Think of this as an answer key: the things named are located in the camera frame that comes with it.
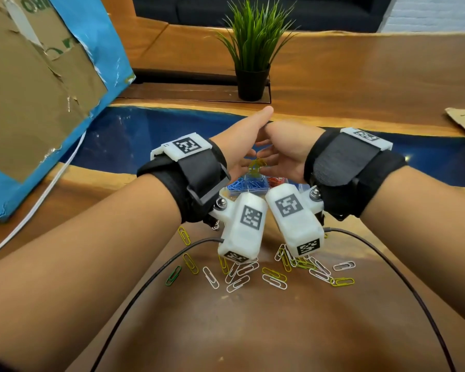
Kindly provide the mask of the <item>person's left hand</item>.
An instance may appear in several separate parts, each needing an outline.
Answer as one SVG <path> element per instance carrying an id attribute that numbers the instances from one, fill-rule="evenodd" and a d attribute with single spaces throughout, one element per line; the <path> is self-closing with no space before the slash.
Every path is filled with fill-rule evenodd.
<path id="1" fill-rule="evenodd" d="M 256 146 L 256 138 L 268 138 L 266 125 L 260 130 L 252 128 L 252 115 L 241 119 L 211 138 L 227 161 L 230 183 L 245 175 L 251 160 L 256 158 L 256 152 L 253 149 Z"/>

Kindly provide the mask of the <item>person's right hand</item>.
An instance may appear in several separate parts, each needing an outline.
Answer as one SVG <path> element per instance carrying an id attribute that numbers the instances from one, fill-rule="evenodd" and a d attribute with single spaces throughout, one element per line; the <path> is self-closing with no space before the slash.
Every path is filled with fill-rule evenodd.
<path id="1" fill-rule="evenodd" d="M 296 183 L 306 183 L 305 161 L 325 130 L 317 126 L 287 121 L 269 122 L 265 130 L 268 137 L 281 137 L 281 148 L 279 148 L 281 170 L 261 170 L 260 173 L 264 176 L 285 177 Z"/>

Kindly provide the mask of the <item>person's left forearm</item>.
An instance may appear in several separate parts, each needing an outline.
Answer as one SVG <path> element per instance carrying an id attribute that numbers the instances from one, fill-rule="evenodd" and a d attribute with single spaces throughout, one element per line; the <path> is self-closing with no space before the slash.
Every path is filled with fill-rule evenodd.
<path id="1" fill-rule="evenodd" d="M 128 297 L 181 223 L 143 175 L 0 260 L 0 363 L 64 372 Z"/>

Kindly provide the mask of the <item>person's right forearm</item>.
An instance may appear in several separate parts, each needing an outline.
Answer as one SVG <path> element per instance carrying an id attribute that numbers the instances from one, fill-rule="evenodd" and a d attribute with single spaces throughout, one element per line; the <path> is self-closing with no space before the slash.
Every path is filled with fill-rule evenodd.
<path id="1" fill-rule="evenodd" d="M 465 192 L 403 167 L 385 179 L 360 219 L 465 319 Z"/>

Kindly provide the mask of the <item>clear plastic clip box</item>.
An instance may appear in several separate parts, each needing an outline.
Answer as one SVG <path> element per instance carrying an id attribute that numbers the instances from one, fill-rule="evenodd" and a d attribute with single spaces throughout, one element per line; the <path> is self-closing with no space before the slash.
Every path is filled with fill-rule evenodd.
<path id="1" fill-rule="evenodd" d="M 308 184 L 295 183 L 285 177 L 270 177 L 260 175 L 254 177 L 250 174 L 246 174 L 236 181 L 223 188 L 221 194 L 230 199 L 236 199 L 240 194 L 250 192 L 260 197 L 264 197 L 265 194 L 272 188 L 277 187 L 283 183 L 290 183 L 295 185 L 300 193 L 310 189 Z"/>

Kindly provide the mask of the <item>pile of blue clips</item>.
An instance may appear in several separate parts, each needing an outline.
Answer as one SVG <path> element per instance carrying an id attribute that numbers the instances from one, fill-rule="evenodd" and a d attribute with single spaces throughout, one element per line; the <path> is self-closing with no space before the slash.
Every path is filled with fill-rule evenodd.
<path id="1" fill-rule="evenodd" d="M 267 179 L 264 175 L 256 179 L 250 175 L 244 175 L 227 186 L 227 190 L 232 196 L 238 196 L 244 192 L 250 192 L 256 195 L 265 195 L 268 190 Z"/>

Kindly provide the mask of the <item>potted green plant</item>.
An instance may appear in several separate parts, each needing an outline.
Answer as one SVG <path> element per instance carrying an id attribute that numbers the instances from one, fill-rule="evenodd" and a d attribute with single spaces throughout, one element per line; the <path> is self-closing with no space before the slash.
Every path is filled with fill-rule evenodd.
<path id="1" fill-rule="evenodd" d="M 216 37 L 232 58 L 241 100 L 261 100 L 273 60 L 296 35 L 294 6 L 281 0 L 228 1 L 229 14 L 223 19 L 227 34 L 218 32 Z"/>

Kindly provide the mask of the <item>white left marker plate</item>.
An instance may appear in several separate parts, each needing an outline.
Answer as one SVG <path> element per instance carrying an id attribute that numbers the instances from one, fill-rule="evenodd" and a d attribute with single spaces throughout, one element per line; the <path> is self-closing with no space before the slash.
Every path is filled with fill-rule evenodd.
<path id="1" fill-rule="evenodd" d="M 153 161 L 156 156 L 164 154 L 174 162 L 177 162 L 185 157 L 209 149 L 212 149 L 211 143 L 194 132 L 163 143 L 160 147 L 153 149 L 150 154 L 150 160 Z"/>

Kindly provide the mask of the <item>white marker plate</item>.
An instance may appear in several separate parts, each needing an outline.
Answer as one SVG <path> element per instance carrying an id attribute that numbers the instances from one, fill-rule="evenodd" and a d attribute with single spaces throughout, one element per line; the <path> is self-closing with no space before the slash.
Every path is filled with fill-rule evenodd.
<path id="1" fill-rule="evenodd" d="M 380 137 L 377 137 L 369 132 L 366 132 L 366 131 L 363 131 L 361 129 L 356 129 L 356 128 L 352 128 L 352 127 L 346 127 L 346 128 L 342 128 L 340 129 L 340 132 L 341 133 L 345 133 L 351 137 L 354 137 L 356 139 L 359 139 L 365 143 L 368 143 L 378 149 L 380 149 L 381 151 L 384 151 L 384 150 L 392 150 L 392 147 L 393 147 L 393 143 L 385 140 L 385 139 L 382 139 Z"/>
<path id="2" fill-rule="evenodd" d="M 163 143 L 160 147 L 153 149 L 150 154 L 150 160 L 153 161 L 156 156 L 164 154 L 174 162 L 177 162 L 185 157 L 209 149 L 212 149 L 211 143 L 194 132 Z"/>

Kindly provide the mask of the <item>white right marker plate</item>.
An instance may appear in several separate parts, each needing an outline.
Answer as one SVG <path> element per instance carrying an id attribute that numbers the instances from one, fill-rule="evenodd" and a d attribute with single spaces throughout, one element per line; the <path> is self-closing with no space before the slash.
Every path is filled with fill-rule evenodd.
<path id="1" fill-rule="evenodd" d="M 351 137 L 354 137 L 356 139 L 359 139 L 365 143 L 368 143 L 378 149 L 380 149 L 381 151 L 384 151 L 384 150 L 392 150 L 392 147 L 393 147 L 393 143 L 385 140 L 385 139 L 382 139 L 380 137 L 377 137 L 369 132 L 366 132 L 366 131 L 363 131 L 361 129 L 356 129 L 356 128 L 352 128 L 352 127 L 346 127 L 346 128 L 342 128 L 340 129 L 340 132 L 341 133 L 345 133 Z"/>

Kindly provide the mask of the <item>scattered coloured paper clips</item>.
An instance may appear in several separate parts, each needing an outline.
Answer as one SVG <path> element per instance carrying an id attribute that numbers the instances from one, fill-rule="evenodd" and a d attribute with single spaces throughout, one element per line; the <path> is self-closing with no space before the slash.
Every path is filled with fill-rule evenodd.
<path id="1" fill-rule="evenodd" d="M 198 275 L 202 272 L 213 289 L 218 289 L 220 287 L 219 281 L 213 275 L 210 268 L 206 266 L 199 268 L 188 253 L 184 253 L 182 259 L 185 266 L 193 275 Z M 250 281 L 250 274 L 260 268 L 258 258 L 255 258 L 250 262 L 233 263 L 231 266 L 229 266 L 228 261 L 223 256 L 219 255 L 218 259 L 224 275 L 226 291 L 228 293 L 233 293 L 243 287 Z M 329 283 L 332 287 L 344 287 L 354 284 L 353 278 L 337 278 L 332 275 L 333 272 L 340 272 L 355 268 L 356 264 L 353 261 L 342 262 L 334 265 L 331 269 L 328 269 L 314 257 L 291 256 L 285 244 L 281 244 L 278 248 L 274 260 L 281 261 L 286 272 L 291 272 L 293 268 L 306 269 L 310 275 Z M 288 288 L 286 275 L 267 267 L 262 267 L 261 272 L 262 280 L 267 282 L 269 285 L 281 290 L 286 290 Z"/>

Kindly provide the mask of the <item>cardboard box with blue tape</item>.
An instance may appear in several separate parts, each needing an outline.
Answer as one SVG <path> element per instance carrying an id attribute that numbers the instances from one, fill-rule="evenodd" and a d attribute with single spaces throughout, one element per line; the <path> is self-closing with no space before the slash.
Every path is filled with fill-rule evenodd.
<path id="1" fill-rule="evenodd" d="M 101 0 L 0 0 L 0 220 L 134 79 Z"/>

